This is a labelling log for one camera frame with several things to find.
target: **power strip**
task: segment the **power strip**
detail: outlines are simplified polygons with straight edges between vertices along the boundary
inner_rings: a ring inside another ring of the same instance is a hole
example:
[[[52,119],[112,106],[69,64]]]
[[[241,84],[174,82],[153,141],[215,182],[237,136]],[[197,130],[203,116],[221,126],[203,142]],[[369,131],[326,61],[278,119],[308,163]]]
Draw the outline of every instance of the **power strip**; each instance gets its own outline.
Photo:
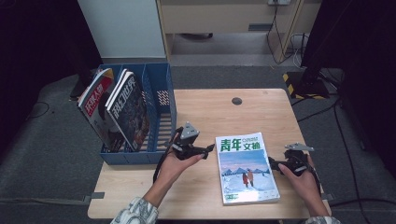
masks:
[[[287,6],[290,5],[290,0],[268,0],[269,6]]]

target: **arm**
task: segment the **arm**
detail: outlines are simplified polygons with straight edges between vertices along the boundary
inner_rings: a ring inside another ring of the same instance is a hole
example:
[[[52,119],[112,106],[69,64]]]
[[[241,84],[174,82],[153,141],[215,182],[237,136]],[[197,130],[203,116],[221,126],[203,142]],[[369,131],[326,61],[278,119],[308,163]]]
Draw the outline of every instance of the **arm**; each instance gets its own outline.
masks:
[[[190,166],[198,162],[204,155],[197,155],[187,160],[179,160],[171,148],[163,161],[161,171],[155,183],[143,198],[134,198],[129,206],[121,210],[111,222],[116,223],[155,223],[158,216],[157,208],[172,185]]]
[[[314,163],[310,156],[308,156],[308,162],[312,167],[314,167]],[[311,216],[311,218],[307,220],[308,223],[318,223],[317,221],[320,219],[325,219],[325,217],[330,216],[318,193],[315,178],[309,171],[305,171],[302,175],[297,176],[283,164],[279,164],[279,169],[288,178],[291,185],[296,190],[297,194],[303,199],[306,207],[308,208],[309,215]],[[323,223],[340,223],[333,217],[329,217],[328,219],[331,222]]]

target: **hand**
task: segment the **hand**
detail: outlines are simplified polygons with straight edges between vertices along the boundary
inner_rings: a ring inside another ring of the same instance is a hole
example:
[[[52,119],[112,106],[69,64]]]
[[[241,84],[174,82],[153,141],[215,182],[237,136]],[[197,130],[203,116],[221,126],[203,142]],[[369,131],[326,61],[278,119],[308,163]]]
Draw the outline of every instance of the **hand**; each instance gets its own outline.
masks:
[[[308,162],[314,167],[314,163],[309,155]],[[304,200],[309,214],[312,217],[327,217],[329,212],[318,194],[317,183],[312,173],[305,170],[302,175],[297,176],[287,166],[283,164],[279,164],[278,166],[282,173],[288,178],[297,194]]]
[[[172,148],[169,149],[161,166],[157,180],[143,197],[146,201],[159,207],[168,190],[178,177],[190,166],[197,163],[204,155],[196,155],[184,161],[179,160]]]

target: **white wall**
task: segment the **white wall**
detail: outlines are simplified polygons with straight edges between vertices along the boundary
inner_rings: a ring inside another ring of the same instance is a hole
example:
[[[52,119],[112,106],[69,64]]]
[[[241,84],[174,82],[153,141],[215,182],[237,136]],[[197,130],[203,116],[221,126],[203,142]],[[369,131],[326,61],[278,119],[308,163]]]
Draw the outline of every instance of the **white wall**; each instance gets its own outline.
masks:
[[[78,0],[102,58],[165,58],[155,0]]]

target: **sleeve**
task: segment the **sleeve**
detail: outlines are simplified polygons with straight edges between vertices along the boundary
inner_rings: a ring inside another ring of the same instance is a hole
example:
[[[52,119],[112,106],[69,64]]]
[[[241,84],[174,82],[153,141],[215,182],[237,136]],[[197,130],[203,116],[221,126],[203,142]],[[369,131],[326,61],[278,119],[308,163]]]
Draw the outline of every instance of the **sleeve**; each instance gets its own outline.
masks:
[[[305,224],[341,224],[335,217],[311,217]]]
[[[158,217],[158,210],[146,200],[136,197],[122,209],[111,221],[111,224],[154,224]]]

